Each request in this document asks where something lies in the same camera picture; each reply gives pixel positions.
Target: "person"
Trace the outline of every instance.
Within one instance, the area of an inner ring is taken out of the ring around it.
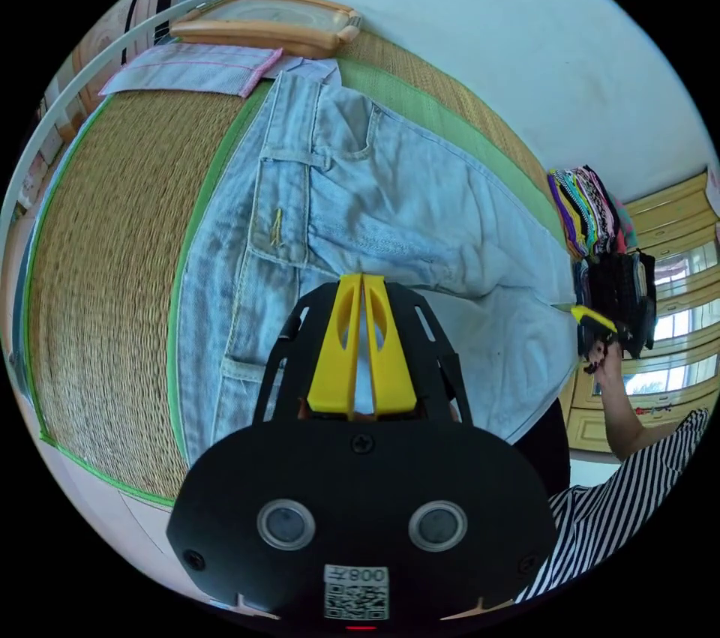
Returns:
[[[589,359],[601,390],[607,442],[621,465],[599,486],[570,486],[550,499],[555,549],[515,603],[580,576],[624,545],[673,489],[709,420],[703,409],[680,422],[644,426],[625,390],[619,344],[610,344],[604,356],[597,342]]]

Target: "yellow stitching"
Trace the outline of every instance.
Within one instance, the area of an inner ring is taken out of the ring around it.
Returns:
[[[280,240],[280,229],[283,225],[283,209],[279,208],[275,214],[275,222],[270,230],[270,245],[276,248],[282,248],[284,245]]]

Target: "woven mat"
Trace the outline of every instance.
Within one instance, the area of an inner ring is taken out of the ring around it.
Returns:
[[[461,84],[372,34],[343,53],[432,94],[547,192],[536,159]],[[167,404],[170,292],[203,178],[241,106],[180,91],[116,95],[68,164],[38,238],[28,347],[48,432],[151,496],[173,499],[186,471]]]

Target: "black and white striped shirt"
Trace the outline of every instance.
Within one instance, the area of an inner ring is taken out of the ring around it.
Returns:
[[[535,582],[515,603],[576,578],[626,543],[672,490],[708,417],[707,410],[693,411],[667,438],[631,455],[606,483],[572,486],[553,496],[557,543]]]

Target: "jeans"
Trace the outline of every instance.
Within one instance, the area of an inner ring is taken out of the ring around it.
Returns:
[[[519,439],[575,368],[577,326],[551,307],[575,301],[569,255],[513,193],[363,94],[282,73],[183,269],[178,401],[191,465],[251,423],[300,295],[360,272],[423,293],[460,355],[473,423],[501,438]],[[363,361],[358,377],[362,410]]]

